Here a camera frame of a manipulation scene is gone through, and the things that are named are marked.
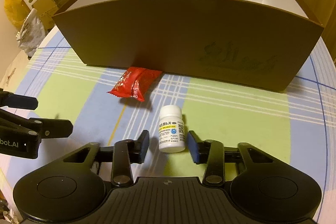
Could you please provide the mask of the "white medicine bottle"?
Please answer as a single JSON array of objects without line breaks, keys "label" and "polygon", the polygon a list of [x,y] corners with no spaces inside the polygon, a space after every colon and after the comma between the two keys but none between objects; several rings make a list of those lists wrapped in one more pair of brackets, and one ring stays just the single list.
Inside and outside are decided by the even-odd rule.
[{"label": "white medicine bottle", "polygon": [[161,108],[158,132],[161,152],[177,153],[185,150],[185,124],[180,107],[166,105]]}]

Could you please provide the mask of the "red snack packet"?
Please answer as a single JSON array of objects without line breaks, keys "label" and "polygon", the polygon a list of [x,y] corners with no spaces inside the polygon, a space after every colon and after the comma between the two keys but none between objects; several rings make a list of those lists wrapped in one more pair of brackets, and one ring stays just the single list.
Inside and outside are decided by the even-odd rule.
[{"label": "red snack packet", "polygon": [[152,83],[162,74],[162,71],[129,67],[108,94],[118,98],[134,98],[145,101],[145,93]]}]

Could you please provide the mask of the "yellow plastic bag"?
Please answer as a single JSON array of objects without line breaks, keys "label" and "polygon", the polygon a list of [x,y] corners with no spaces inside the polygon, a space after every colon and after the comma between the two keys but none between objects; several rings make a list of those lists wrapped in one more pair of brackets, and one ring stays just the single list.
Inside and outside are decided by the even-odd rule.
[{"label": "yellow plastic bag", "polygon": [[24,0],[4,0],[4,11],[10,23],[18,30],[30,13],[29,7]]}]

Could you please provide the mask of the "checkered tablecloth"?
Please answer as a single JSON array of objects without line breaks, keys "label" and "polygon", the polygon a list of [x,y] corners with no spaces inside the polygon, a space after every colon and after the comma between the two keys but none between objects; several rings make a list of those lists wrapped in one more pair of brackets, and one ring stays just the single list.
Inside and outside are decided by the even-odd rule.
[{"label": "checkered tablecloth", "polygon": [[120,69],[84,65],[57,28],[23,68],[13,68],[5,89],[37,98],[25,118],[60,118],[73,123],[66,139],[46,139],[35,160],[1,156],[1,191],[13,202],[15,183],[25,174],[89,142],[110,146],[150,132],[145,162],[132,167],[138,176],[202,176],[188,152],[158,149],[159,111],[181,108],[185,127],[202,139],[226,146],[247,142],[305,172],[322,189],[318,223],[335,223],[335,66],[319,40],[303,67],[282,93],[190,77],[164,75],[144,102],[122,100],[109,91]]}]

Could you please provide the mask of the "brown cardboard storage box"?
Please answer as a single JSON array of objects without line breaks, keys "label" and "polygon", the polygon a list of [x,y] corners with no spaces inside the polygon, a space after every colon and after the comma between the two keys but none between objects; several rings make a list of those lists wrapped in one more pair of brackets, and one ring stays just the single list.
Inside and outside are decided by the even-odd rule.
[{"label": "brown cardboard storage box", "polygon": [[281,92],[323,26],[303,0],[70,0],[53,17],[86,65]]}]

